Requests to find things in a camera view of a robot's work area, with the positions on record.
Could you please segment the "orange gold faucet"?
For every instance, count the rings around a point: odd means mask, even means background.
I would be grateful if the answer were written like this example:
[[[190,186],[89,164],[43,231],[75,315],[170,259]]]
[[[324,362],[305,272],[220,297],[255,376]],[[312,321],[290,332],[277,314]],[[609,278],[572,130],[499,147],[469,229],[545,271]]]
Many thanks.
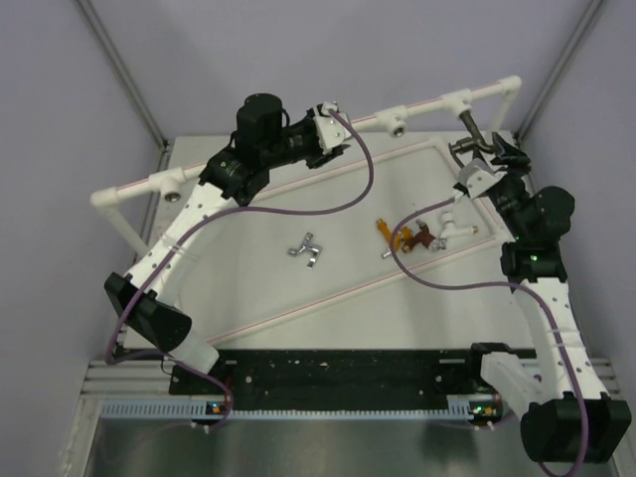
[[[392,230],[383,219],[376,220],[376,227],[388,246],[393,245],[395,251],[400,249],[403,253],[411,252],[411,246],[408,244],[408,241],[413,238],[413,233],[409,227],[400,228],[395,237],[392,236]]]

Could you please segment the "dark grey faucet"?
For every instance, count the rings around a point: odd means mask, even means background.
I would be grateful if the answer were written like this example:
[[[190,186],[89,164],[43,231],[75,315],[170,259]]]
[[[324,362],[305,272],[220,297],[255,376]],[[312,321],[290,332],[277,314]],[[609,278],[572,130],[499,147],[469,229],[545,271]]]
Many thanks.
[[[487,143],[469,109],[462,111],[458,118],[465,126],[468,136],[449,144],[448,148],[451,156],[456,159],[459,165],[462,165],[459,159],[462,154],[471,153],[474,158],[483,159],[485,154],[495,153],[494,146]]]

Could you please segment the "chrome silver faucet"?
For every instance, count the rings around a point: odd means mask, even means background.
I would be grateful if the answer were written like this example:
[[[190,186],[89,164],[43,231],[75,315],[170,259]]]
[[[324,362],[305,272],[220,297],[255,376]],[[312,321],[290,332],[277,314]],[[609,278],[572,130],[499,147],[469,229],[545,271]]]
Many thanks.
[[[300,246],[292,247],[287,250],[287,254],[293,257],[298,257],[302,254],[307,254],[309,256],[308,262],[307,262],[308,269],[313,269],[315,267],[323,250],[323,248],[320,245],[316,244],[313,241],[313,238],[314,238],[314,235],[312,233],[307,233],[304,236]]]

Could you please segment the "white faucet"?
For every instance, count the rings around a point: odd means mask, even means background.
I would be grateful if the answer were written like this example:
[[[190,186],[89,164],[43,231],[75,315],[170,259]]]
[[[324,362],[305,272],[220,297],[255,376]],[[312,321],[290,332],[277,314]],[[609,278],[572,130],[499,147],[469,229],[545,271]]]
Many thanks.
[[[460,227],[456,224],[452,211],[446,210],[439,215],[441,231],[437,237],[441,245],[447,245],[451,239],[471,237],[479,232],[477,226]]]

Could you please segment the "white PVC pipe frame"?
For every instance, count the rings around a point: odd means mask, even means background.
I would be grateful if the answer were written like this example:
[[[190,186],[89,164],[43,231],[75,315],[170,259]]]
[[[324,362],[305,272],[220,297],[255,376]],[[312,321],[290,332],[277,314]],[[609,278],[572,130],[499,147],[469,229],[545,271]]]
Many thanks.
[[[243,212],[219,189],[195,185],[199,166],[97,191],[90,201],[138,252],[133,283],[153,274],[160,296],[208,342],[231,343],[286,322],[303,328],[311,315],[321,318],[312,338],[327,342],[335,329],[330,307],[368,329],[363,297],[379,306],[377,291],[402,289],[411,272],[459,274],[488,264],[506,239],[491,206],[460,197],[446,144],[442,133],[395,146],[370,133],[335,167],[268,187]],[[435,229],[451,212],[466,233],[396,264],[377,220],[398,230],[416,210]]]

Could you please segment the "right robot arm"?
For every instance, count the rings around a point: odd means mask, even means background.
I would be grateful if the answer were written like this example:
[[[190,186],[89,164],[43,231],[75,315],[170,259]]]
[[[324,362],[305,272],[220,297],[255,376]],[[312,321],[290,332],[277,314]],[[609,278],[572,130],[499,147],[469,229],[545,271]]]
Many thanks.
[[[530,158],[500,134],[493,136],[493,152],[503,176],[487,194],[513,236],[502,246],[501,268],[530,329],[540,371],[533,376],[498,346],[466,365],[464,382],[478,394],[495,388],[518,417],[531,460],[575,468],[605,463],[632,413],[591,365],[569,302],[559,240],[570,230],[575,199],[554,186],[531,194],[524,182]]]

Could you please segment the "brown red faucet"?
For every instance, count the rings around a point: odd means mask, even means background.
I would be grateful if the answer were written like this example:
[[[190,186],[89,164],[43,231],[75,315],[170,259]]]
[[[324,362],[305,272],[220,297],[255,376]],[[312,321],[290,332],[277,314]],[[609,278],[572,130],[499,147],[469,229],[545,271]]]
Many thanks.
[[[437,238],[434,236],[426,222],[421,219],[416,219],[415,223],[418,225],[419,231],[414,236],[403,240],[401,249],[404,253],[412,252],[417,245],[422,245],[429,251],[440,251],[446,249],[447,240],[445,238]]]

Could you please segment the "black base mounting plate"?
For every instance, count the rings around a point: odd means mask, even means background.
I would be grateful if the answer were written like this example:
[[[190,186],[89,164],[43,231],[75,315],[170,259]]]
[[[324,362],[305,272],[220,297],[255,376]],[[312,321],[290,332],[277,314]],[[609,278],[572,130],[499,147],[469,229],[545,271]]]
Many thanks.
[[[438,410],[451,396],[492,398],[467,350],[223,350],[205,380],[172,371],[172,396],[230,389],[237,410]]]

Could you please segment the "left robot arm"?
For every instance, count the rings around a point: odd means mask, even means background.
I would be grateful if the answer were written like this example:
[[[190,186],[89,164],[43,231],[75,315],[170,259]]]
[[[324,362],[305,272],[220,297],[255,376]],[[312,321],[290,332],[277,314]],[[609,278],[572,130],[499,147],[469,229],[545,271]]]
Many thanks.
[[[291,122],[276,95],[248,96],[228,144],[208,160],[168,230],[125,273],[112,272],[105,279],[115,327],[133,330],[150,345],[117,355],[117,338],[111,336],[106,363],[170,357],[193,369],[191,382],[202,393],[218,392],[226,379],[216,364],[219,353],[176,306],[184,282],[227,218],[255,212],[251,201],[268,185],[271,170],[300,161],[317,169],[342,155],[355,134],[334,102],[320,103]]]

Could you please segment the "white work board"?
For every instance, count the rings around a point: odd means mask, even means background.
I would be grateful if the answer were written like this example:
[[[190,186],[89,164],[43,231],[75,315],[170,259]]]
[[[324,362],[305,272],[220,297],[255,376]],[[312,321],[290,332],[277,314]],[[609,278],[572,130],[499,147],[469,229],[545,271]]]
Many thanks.
[[[376,220],[394,225],[416,210],[435,233],[458,168],[447,145],[451,132],[415,134],[396,145],[372,134],[372,160],[358,150],[336,169],[275,187],[255,212],[231,216],[184,282],[176,306],[207,340],[223,344],[313,313],[387,285],[419,278],[459,286],[499,281],[503,223],[485,200],[451,207],[471,237],[446,249],[418,247],[393,260]],[[293,257],[307,233],[323,250],[313,269],[309,256]]]

